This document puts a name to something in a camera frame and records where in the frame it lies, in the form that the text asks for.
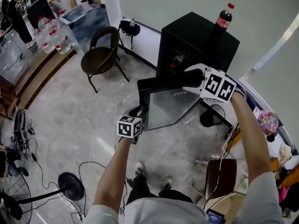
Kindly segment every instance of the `black tube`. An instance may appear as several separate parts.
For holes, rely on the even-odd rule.
[[[48,194],[44,194],[44,195],[41,195],[41,196],[36,196],[36,197],[32,197],[32,198],[27,198],[27,199],[19,200],[19,201],[17,201],[17,203],[18,204],[32,203],[32,202],[44,199],[46,197],[56,195],[58,193],[65,192],[65,191],[69,190],[70,188],[71,188],[70,186],[66,186],[65,188],[57,190],[55,192],[50,192]]]

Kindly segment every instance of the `glass panel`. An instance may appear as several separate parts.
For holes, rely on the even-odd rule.
[[[200,99],[181,88],[152,93],[149,103],[148,129],[172,125]]]

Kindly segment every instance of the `pink bag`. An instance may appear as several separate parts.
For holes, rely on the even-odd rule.
[[[276,113],[271,111],[262,110],[259,117],[258,123],[264,134],[267,136],[275,132],[278,128],[278,117]]]
[[[288,194],[289,189],[290,189],[290,186],[283,187],[280,190],[280,193],[278,195],[278,203],[281,203],[285,199],[286,195]]]

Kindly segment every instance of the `black pants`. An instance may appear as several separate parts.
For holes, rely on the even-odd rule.
[[[144,197],[161,197],[161,198],[181,200],[181,201],[193,203],[190,197],[176,190],[171,190],[171,189],[163,190],[159,193],[159,196],[152,194],[146,183],[146,177],[144,175],[138,175],[136,178],[134,178],[133,183],[134,183],[134,187],[130,192],[127,205],[137,199],[144,198]]]
[[[26,44],[30,41],[32,41],[32,37],[28,31],[28,28],[26,26],[26,23],[24,22],[22,16],[20,14],[15,15],[12,18],[13,22],[13,29],[19,33],[20,38],[22,41]]]

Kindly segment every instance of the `smartphone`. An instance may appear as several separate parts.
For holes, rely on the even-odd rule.
[[[212,209],[208,209],[206,211],[206,213],[207,213],[207,216],[209,217],[210,223],[214,223],[214,224],[224,224],[225,223],[223,214],[216,212]]]

